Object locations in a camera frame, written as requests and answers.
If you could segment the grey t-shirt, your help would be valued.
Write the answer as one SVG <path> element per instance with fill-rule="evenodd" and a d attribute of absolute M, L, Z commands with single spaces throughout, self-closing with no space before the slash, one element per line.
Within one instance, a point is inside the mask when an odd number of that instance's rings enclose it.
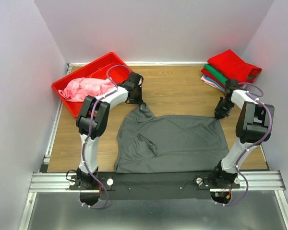
<path fill-rule="evenodd" d="M 117 140 L 117 173 L 209 171 L 229 152 L 215 118 L 155 116 L 145 103 L 125 116 Z"/>

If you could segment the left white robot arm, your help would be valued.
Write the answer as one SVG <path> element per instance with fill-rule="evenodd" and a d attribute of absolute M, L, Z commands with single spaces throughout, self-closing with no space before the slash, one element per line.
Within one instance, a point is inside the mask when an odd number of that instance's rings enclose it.
<path fill-rule="evenodd" d="M 85 97 L 76 120 L 82 142 L 76 176 L 84 188 L 92 189 L 98 184 L 98 143 L 107 128 L 110 110 L 120 103 L 141 104 L 143 81 L 143 76 L 130 72 L 127 80 L 116 84 L 109 92 L 97 97 Z"/>

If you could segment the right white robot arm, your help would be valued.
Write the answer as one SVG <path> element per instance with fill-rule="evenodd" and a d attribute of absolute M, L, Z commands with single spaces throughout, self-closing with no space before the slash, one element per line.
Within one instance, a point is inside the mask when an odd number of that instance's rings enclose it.
<path fill-rule="evenodd" d="M 263 95 L 260 88 L 249 82 L 226 81 L 224 96 L 214 110 L 215 119 L 228 117 L 234 106 L 240 108 L 240 116 L 235 129 L 236 141 L 210 176 L 215 187 L 234 183 L 250 152 L 269 140 L 275 108 L 260 100 Z"/>

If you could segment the folded blue t-shirt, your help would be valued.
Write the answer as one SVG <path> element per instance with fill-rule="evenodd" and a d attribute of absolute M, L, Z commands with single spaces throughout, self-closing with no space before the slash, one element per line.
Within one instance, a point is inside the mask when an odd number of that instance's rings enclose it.
<path fill-rule="evenodd" d="M 214 82 L 214 83 L 217 83 L 219 86 L 221 86 L 221 87 L 224 88 L 224 86 L 222 86 L 221 84 L 219 84 L 217 81 L 211 79 L 210 77 L 208 77 L 208 76 L 206 76 L 206 75 L 204 75 L 204 74 L 203 74 L 203 76 L 204 76 L 207 80 L 212 81 L 212 82 Z"/>

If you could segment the folded pink t-shirt bottom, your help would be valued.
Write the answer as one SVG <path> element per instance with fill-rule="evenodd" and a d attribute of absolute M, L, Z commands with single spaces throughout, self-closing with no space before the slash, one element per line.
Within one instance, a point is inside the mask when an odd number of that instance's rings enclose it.
<path fill-rule="evenodd" d="M 212 87 L 224 92 L 224 88 L 223 87 L 219 86 L 217 83 L 214 83 L 212 81 L 207 80 L 204 76 L 202 76 L 200 78 L 200 80 L 202 80 L 205 84 L 210 85 L 210 86 L 212 86 Z"/>

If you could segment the folded green t-shirt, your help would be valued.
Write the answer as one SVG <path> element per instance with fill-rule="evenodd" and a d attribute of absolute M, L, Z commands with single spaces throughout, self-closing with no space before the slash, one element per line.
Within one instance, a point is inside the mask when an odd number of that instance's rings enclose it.
<path fill-rule="evenodd" d="M 233 76 L 226 76 L 225 74 L 221 73 L 217 69 L 215 69 L 210 64 L 205 64 L 202 68 L 201 72 L 208 77 L 211 81 L 215 81 L 220 88 L 225 88 L 225 84 L 228 80 L 237 80 L 238 83 L 248 82 L 248 83 L 254 83 L 254 79 L 250 76 L 239 76 L 239 75 L 233 75 Z"/>

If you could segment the folded red t-shirt lower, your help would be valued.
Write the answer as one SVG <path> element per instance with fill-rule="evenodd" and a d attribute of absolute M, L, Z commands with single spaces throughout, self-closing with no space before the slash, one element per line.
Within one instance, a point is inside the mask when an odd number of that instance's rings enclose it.
<path fill-rule="evenodd" d="M 229 79 L 221 72 L 210 65 L 204 65 L 204 67 L 201 69 L 201 73 L 203 74 L 202 80 L 205 83 L 213 85 L 223 92 L 225 91 L 225 85 Z"/>

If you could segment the folded red t-shirt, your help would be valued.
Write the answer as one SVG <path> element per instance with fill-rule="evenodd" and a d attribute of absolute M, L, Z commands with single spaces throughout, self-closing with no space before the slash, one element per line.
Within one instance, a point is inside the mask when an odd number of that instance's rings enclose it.
<path fill-rule="evenodd" d="M 204 65 L 204 67 L 201 69 L 201 73 L 203 74 L 202 80 L 205 83 L 213 85 L 223 92 L 225 91 L 225 85 L 229 79 L 221 72 L 210 65 Z"/>
<path fill-rule="evenodd" d="M 228 77 L 235 74 L 255 79 L 262 72 L 260 67 L 244 62 L 230 49 L 211 57 L 207 62 Z"/>

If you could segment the folded red t-shirt top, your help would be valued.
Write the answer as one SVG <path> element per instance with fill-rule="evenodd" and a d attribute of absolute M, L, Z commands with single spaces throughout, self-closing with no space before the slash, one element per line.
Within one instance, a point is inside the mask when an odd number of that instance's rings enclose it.
<path fill-rule="evenodd" d="M 228 77 L 235 74 L 255 79 L 262 72 L 260 67 L 244 62 L 230 49 L 211 57 L 207 62 Z"/>

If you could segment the red plastic tray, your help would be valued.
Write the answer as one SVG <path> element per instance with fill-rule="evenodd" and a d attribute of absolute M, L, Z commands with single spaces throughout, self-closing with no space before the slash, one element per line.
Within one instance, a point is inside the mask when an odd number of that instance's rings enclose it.
<path fill-rule="evenodd" d="M 131 71 L 132 70 L 115 53 L 110 52 L 54 82 L 52 84 L 52 89 L 60 97 L 71 115 L 73 117 L 77 117 L 83 102 L 68 102 L 61 95 L 59 95 L 58 90 L 63 90 L 71 80 L 76 78 L 109 79 L 114 85 L 118 85 L 127 80 Z M 96 96 L 96 98 L 104 96 L 114 91 L 114 89 L 103 95 Z"/>

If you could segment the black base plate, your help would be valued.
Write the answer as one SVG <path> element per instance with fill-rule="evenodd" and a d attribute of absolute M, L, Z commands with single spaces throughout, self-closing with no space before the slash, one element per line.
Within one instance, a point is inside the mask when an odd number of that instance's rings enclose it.
<path fill-rule="evenodd" d="M 239 188 L 234 174 L 219 178 L 210 171 L 168 173 L 95 173 L 97 179 L 80 170 L 67 173 L 69 189 L 80 191 L 80 200 L 95 204 L 98 200 L 216 199 L 227 204 L 231 190 Z"/>

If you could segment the aluminium front frame rail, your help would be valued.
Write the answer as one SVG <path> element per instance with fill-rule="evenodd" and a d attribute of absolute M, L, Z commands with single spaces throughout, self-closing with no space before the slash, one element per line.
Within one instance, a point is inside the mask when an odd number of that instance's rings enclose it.
<path fill-rule="evenodd" d="M 188 185 L 197 186 L 195 183 L 195 173 L 172 173 L 172 174 L 100 174 L 102 183 L 107 190 L 114 190 L 116 185 L 123 185 L 127 190 L 135 187 L 157 188 L 173 187 L 179 190 L 185 189 Z M 99 185 L 87 188 L 79 182 L 71 182 L 76 179 L 75 173 L 34 173 L 31 178 L 29 192 L 73 192 L 86 191 L 98 192 Z M 243 171 L 238 175 L 236 183 L 232 188 L 234 191 L 244 191 L 246 185 L 249 185 L 250 191 L 269 191 L 286 189 L 281 173 L 278 171 Z"/>

